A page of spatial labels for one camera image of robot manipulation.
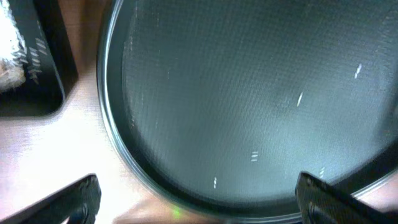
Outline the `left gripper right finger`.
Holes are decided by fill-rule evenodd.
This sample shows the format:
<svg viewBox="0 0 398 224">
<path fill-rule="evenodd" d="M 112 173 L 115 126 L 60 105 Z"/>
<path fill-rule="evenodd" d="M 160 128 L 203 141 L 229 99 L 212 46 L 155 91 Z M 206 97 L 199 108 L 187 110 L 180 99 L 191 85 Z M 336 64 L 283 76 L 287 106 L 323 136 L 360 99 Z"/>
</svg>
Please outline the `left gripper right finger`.
<svg viewBox="0 0 398 224">
<path fill-rule="evenodd" d="M 299 174 L 295 198 L 305 224 L 397 223 L 397 219 L 367 206 L 307 172 Z"/>
</svg>

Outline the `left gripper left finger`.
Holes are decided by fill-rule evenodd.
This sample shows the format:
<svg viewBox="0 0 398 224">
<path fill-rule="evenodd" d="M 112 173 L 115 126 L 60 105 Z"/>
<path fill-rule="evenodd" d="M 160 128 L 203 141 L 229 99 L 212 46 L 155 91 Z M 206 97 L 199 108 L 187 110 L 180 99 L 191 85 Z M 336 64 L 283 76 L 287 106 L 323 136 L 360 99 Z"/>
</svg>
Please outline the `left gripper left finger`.
<svg viewBox="0 0 398 224">
<path fill-rule="evenodd" d="M 43 200 L 11 215 L 1 224 L 81 223 L 94 224 L 100 209 L 101 189 L 89 174 Z"/>
</svg>

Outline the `rice pile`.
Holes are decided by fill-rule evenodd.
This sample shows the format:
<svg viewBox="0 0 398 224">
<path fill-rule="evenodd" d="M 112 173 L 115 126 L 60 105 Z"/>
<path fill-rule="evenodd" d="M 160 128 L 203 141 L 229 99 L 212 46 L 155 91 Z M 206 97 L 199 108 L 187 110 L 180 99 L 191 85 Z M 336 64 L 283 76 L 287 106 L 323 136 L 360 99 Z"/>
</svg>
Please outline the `rice pile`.
<svg viewBox="0 0 398 224">
<path fill-rule="evenodd" d="M 1 93 L 20 87 L 27 79 L 39 82 L 43 73 L 39 51 L 27 47 L 8 0 L 1 0 Z"/>
</svg>

